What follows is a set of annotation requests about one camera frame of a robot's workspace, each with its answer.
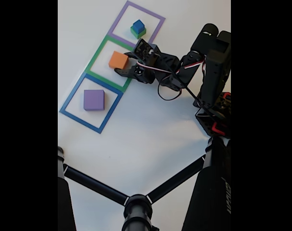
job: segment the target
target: green square outline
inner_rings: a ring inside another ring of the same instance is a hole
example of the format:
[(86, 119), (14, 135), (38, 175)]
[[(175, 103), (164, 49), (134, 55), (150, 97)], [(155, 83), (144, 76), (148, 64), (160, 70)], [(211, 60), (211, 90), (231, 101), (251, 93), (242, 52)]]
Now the green square outline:
[(120, 86), (120, 85), (118, 85), (118, 84), (116, 84), (116, 83), (114, 83), (114, 82), (112, 82), (112, 81), (110, 81), (110, 80), (108, 80), (108, 79), (106, 79), (106, 78), (104, 78), (104, 77), (102, 77), (102, 76), (100, 76), (100, 75), (98, 75), (98, 74), (96, 74), (96, 73), (94, 73), (94, 72), (92, 72), (90, 70), (91, 67), (93, 66), (94, 62), (97, 60), (99, 54), (101, 53), (103, 47), (107, 43), (107, 41), (111, 41), (111, 42), (113, 42), (113, 43), (115, 43), (115, 44), (117, 44), (117, 45), (119, 45), (119, 46), (121, 46), (123, 48), (128, 49), (129, 51), (133, 50), (133, 47), (131, 47), (131, 46), (129, 46), (129, 45), (123, 43), (123, 42), (120, 42), (120, 41), (116, 40), (115, 38), (110, 37), (109, 35), (106, 35), (104, 37), (102, 43), (100, 44), (99, 48), (95, 52), (94, 56), (90, 60), (89, 64), (87, 65), (87, 67), (85, 69), (85, 72), (87, 74), (91, 75), (92, 77), (95, 77), (95, 78), (97, 78), (97, 79), (109, 84), (110, 86), (112, 86), (112, 87), (114, 87), (114, 88), (116, 88), (116, 89), (118, 89), (118, 90), (120, 90), (120, 91), (122, 91), (124, 93), (127, 90), (127, 87), (129, 86), (129, 84), (130, 84), (130, 82), (132, 80), (131, 78), (127, 78), (124, 86)]

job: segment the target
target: tripod leg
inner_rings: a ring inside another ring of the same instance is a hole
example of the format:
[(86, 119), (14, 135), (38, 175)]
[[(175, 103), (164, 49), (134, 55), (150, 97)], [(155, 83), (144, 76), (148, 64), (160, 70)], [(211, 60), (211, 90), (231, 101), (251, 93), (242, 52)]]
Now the tripod leg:
[(58, 231), (76, 231), (68, 182), (63, 174), (63, 150), (58, 147)]
[(182, 231), (230, 231), (231, 143), (228, 149), (219, 137), (210, 139)]

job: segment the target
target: blue square outline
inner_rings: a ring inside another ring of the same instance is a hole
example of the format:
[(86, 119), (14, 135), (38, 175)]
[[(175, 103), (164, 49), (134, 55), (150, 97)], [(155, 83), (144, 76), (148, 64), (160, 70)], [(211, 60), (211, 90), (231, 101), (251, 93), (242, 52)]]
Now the blue square outline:
[[(77, 116), (67, 112), (65, 109), (67, 108), (67, 106), (69, 105), (70, 101), (72, 100), (73, 96), (75, 95), (77, 89), (79, 88), (79, 86), (81, 85), (81, 83), (83, 82), (83, 80), (87, 78), (89, 80), (91, 80), (92, 82), (95, 82), (99, 85), (101, 85), (102, 87), (111, 90), (112, 92), (116, 93), (118, 96), (116, 98), (116, 100), (114, 101), (112, 107), (109, 109), (105, 119), (103, 120), (102, 124), (100, 125), (99, 128), (91, 125), (90, 123), (87, 123), (86, 121), (78, 118)], [(83, 72), (83, 74), (81, 75), (81, 77), (79, 78), (79, 80), (77, 81), (77, 83), (75, 84), (75, 86), (73, 87), (71, 93), (69, 94), (68, 98), (65, 100), (63, 106), (61, 107), (61, 109), (59, 110), (60, 113), (64, 114), (65, 116), (75, 120), (76, 122), (88, 127), (91, 130), (96, 131), (97, 133), (101, 134), (101, 132), (103, 131), (107, 121), (109, 120), (109, 118), (111, 117), (112, 113), (114, 112), (114, 109), (117, 107), (121, 97), (123, 95), (123, 92), (121, 92), (120, 90), (108, 85), (107, 83), (104, 83), (103, 81), (92, 77), (91, 75), (87, 74), (86, 72)]]

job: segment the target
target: purple square outline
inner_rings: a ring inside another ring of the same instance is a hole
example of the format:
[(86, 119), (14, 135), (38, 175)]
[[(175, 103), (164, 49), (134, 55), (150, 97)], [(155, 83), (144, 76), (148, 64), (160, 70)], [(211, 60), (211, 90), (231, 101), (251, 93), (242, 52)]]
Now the purple square outline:
[(151, 35), (151, 37), (150, 37), (150, 39), (149, 39), (149, 41), (148, 41), (148, 43), (152, 43), (153, 40), (154, 40), (154, 38), (156, 37), (157, 33), (158, 33), (159, 30), (161, 29), (161, 27), (162, 27), (162, 25), (163, 25), (163, 22), (165, 21), (165, 18), (162, 17), (162, 16), (159, 16), (158, 14), (156, 14), (156, 13), (154, 13), (154, 12), (152, 12), (152, 11), (149, 11), (149, 10), (147, 10), (147, 9), (145, 9), (145, 8), (143, 8), (143, 7), (141, 7), (141, 6), (137, 5), (137, 4), (135, 4), (135, 3), (133, 3), (133, 2), (130, 2), (130, 1), (127, 1), (127, 2), (125, 3), (124, 7), (123, 7), (122, 10), (120, 11), (119, 15), (117, 16), (116, 20), (114, 21), (112, 27), (109, 29), (109, 31), (107, 32), (107, 34), (108, 34), (109, 36), (111, 36), (111, 37), (113, 37), (113, 38), (115, 38), (115, 39), (117, 39), (117, 40), (119, 40), (119, 41), (121, 41), (121, 42), (123, 42), (123, 43), (125, 43), (125, 44), (127, 44), (127, 45), (129, 45), (129, 46), (131, 46), (131, 47), (135, 47), (135, 44), (134, 44), (134, 43), (131, 43), (130, 41), (125, 40), (124, 38), (121, 38), (121, 37), (119, 37), (119, 36), (113, 34), (114, 29), (116, 28), (117, 24), (119, 23), (121, 17), (122, 17), (123, 14), (125, 13), (125, 11), (126, 11), (126, 9), (127, 9), (128, 6), (135, 7), (136, 9), (138, 9), (138, 10), (140, 10), (140, 11), (143, 11), (143, 12), (145, 12), (145, 13), (147, 13), (147, 14), (152, 15), (153, 17), (156, 17), (156, 18), (160, 19), (159, 24), (157, 25), (156, 29), (154, 30), (153, 34)]

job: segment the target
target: black pole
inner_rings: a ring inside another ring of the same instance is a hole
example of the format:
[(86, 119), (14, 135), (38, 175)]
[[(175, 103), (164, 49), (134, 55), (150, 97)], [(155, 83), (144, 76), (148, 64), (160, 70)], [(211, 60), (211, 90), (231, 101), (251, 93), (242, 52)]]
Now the black pole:
[(195, 160), (192, 164), (187, 166), (185, 169), (174, 175), (172, 178), (167, 180), (165, 183), (161, 184), (159, 187), (154, 189), (152, 192), (148, 193), (148, 197), (152, 201), (152, 204), (154, 202), (157, 202), (159, 199), (161, 199), (163, 196), (174, 190), (176, 187), (178, 187), (180, 184), (194, 176), (197, 172), (202, 170), (203, 168), (203, 158), (205, 155), (200, 157), (199, 159)]
[(113, 189), (106, 184), (91, 178), (90, 176), (85, 175), (84, 173), (68, 166), (63, 165), (65, 169), (64, 176), (68, 177), (69, 179), (101, 194), (102, 196), (107, 197), (108, 199), (117, 202), (120, 205), (124, 205), (125, 201), (127, 200), (128, 196), (123, 194), (122, 192)]

